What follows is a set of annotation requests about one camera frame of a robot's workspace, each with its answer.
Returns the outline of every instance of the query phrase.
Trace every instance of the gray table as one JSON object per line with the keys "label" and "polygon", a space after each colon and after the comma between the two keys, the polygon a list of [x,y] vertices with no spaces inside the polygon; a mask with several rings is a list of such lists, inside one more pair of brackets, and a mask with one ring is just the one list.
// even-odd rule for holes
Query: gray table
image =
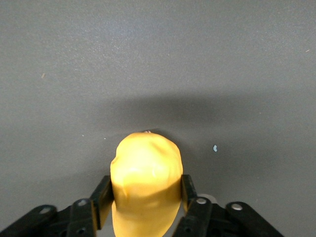
{"label": "gray table", "polygon": [[316,2],[84,2],[0,2],[0,229],[88,197],[152,129],[199,193],[315,236]]}

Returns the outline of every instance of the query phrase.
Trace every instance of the yellow object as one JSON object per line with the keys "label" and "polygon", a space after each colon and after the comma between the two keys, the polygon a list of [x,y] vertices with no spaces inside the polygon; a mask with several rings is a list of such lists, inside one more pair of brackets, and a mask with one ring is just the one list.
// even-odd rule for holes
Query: yellow object
{"label": "yellow object", "polygon": [[155,133],[132,133],[111,162],[116,237],[162,237],[181,202],[183,173],[178,147]]}

